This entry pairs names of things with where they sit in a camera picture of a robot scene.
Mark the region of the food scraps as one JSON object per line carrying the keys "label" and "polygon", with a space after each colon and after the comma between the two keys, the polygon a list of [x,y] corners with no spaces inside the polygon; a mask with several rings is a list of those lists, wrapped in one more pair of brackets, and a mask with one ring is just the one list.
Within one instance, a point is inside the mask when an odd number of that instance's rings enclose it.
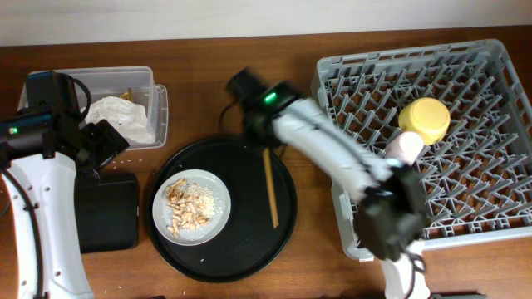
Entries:
{"label": "food scraps", "polygon": [[183,231],[198,230],[213,219],[214,194],[205,186],[179,178],[165,188],[164,196],[172,210],[167,230],[174,238]]}

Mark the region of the gold foil wrapper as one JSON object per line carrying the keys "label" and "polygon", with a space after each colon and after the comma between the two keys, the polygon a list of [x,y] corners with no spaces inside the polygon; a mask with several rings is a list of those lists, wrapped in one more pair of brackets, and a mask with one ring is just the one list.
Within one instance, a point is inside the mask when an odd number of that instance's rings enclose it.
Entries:
{"label": "gold foil wrapper", "polygon": [[130,87],[127,88],[127,91],[121,95],[119,95],[119,97],[122,99],[122,100],[128,100],[128,101],[133,101],[133,92],[132,92],[132,89]]}

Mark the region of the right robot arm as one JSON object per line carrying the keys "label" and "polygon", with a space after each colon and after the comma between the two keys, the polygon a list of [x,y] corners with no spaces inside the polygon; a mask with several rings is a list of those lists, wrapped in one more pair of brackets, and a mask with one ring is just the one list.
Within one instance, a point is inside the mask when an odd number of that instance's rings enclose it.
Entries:
{"label": "right robot arm", "polygon": [[357,205],[354,231],[382,266],[387,298],[428,298],[421,236],[426,196],[412,168],[422,143],[382,158],[333,125],[318,103],[287,81],[268,85],[250,69],[226,89],[243,112],[244,138],[259,146],[290,145],[341,185]]}

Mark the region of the wooden chopstick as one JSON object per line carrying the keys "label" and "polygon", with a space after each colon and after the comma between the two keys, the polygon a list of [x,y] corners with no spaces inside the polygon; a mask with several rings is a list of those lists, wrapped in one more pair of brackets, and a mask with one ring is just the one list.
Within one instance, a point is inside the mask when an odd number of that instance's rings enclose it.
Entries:
{"label": "wooden chopstick", "polygon": [[266,185],[268,190],[268,202],[270,207],[270,213],[273,223],[273,228],[279,226],[278,220],[278,210],[274,190],[274,181],[273,181],[273,171],[271,166],[270,151],[269,148],[263,150],[263,162],[264,162],[264,172],[266,178]]}

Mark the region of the yellow bowl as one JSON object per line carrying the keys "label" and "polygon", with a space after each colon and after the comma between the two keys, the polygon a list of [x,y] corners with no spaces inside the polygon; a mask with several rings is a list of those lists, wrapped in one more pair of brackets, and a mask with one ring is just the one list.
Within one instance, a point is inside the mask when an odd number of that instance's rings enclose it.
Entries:
{"label": "yellow bowl", "polygon": [[398,117],[403,131],[417,133],[425,145],[433,145],[443,140],[450,126],[451,115],[439,100],[423,97],[407,105]]}

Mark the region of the pink cup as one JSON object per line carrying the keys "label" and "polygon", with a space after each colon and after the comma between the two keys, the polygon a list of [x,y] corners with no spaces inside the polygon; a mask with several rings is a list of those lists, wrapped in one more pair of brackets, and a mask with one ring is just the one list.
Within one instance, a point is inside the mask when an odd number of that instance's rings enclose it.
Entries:
{"label": "pink cup", "polygon": [[424,140],[415,132],[400,133],[385,148],[386,159],[396,159],[412,166],[424,148]]}

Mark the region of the grey plate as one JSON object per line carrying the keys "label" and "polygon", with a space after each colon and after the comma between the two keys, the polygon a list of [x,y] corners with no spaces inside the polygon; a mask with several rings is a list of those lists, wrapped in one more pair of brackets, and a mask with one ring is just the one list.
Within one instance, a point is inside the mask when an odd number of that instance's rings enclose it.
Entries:
{"label": "grey plate", "polygon": [[[179,238],[174,238],[167,230],[167,226],[170,225],[172,210],[166,205],[164,192],[169,184],[174,183],[179,178],[186,178],[190,183],[198,183],[210,189],[214,194],[215,212],[213,219],[206,226],[195,231],[183,231]],[[164,240],[180,246],[197,246],[207,243],[222,231],[231,213],[231,198],[227,187],[220,178],[205,170],[189,169],[173,174],[166,179],[156,190],[153,202],[149,204],[149,207],[152,208],[151,219]]]}

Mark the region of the white napkin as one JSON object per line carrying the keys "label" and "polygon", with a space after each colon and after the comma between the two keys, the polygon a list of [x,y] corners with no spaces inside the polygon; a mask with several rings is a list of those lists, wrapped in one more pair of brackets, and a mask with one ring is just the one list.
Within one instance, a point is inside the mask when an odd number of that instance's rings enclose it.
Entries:
{"label": "white napkin", "polygon": [[87,124],[106,120],[124,138],[139,144],[151,144],[155,133],[148,125],[145,107],[117,96],[107,96],[93,103],[85,118]]}

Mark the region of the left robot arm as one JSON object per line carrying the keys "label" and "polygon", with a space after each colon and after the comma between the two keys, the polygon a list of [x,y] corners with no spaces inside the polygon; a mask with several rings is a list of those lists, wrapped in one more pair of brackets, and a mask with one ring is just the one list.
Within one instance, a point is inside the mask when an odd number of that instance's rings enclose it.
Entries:
{"label": "left robot arm", "polygon": [[78,173],[96,174],[129,144],[108,121],[85,124],[77,90],[65,73],[26,79],[27,104],[1,123],[1,177],[17,246],[20,298],[92,298],[74,207]]}

